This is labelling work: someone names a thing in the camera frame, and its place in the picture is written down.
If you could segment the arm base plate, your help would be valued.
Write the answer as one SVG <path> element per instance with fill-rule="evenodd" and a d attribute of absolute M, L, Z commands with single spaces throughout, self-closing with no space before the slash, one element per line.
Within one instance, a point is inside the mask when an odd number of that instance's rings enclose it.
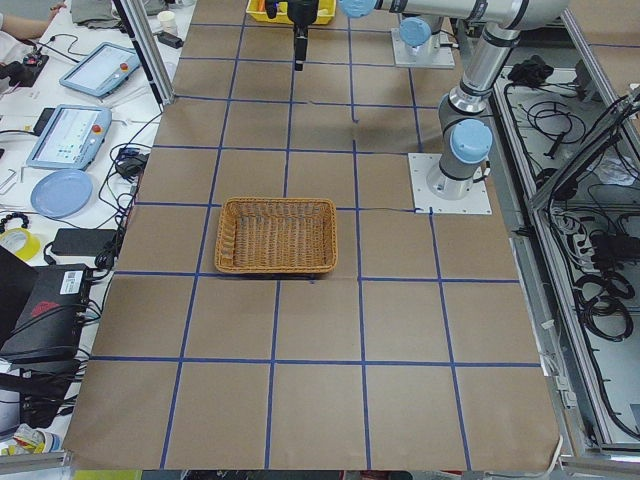
<path fill-rule="evenodd" d="M 411 47 L 400 37 L 399 29 L 391 30 L 394 62 L 397 67 L 453 69 L 455 60 L 452 43 L 444 32 L 433 35 L 425 44 Z"/>
<path fill-rule="evenodd" d="M 408 155 L 413 209 L 420 214 L 491 215 L 480 166 L 466 180 L 452 180 L 440 169 L 440 154 Z"/>

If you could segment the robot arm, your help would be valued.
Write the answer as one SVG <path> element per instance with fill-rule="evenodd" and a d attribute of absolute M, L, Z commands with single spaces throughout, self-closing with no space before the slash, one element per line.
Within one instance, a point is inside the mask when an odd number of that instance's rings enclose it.
<path fill-rule="evenodd" d="M 310 26 L 329 23 L 338 7 L 350 18 L 362 18 L 375 5 L 374 1 L 330 1 L 327 7 L 318 1 L 258 1 L 249 10 L 256 18 L 292 24 L 294 67 L 301 71 L 307 58 Z M 395 64 L 407 68 L 453 68 L 453 47 L 446 43 L 443 21 L 433 15 L 404 13 L 399 25 L 391 30 Z"/>
<path fill-rule="evenodd" d="M 473 176 L 493 144 L 491 129 L 480 119 L 495 81 L 520 33 L 541 28 L 559 17 L 567 1 L 340 1 L 342 12 L 360 18 L 374 10 L 464 18 L 485 23 L 472 59 L 459 84 L 445 95 L 438 115 L 443 133 L 439 163 L 426 175 L 438 197 L 467 195 Z"/>

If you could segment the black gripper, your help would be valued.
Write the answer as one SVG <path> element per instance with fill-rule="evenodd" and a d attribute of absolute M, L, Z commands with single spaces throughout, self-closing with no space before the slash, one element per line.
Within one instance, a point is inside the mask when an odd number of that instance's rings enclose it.
<path fill-rule="evenodd" d="M 279 5 L 286 7 L 286 17 L 294 24 L 294 70 L 296 72 L 304 69 L 308 48 L 308 27 L 317 19 L 317 0 L 290 0 L 277 1 L 265 0 L 264 9 L 267 18 L 275 20 L 279 15 Z"/>

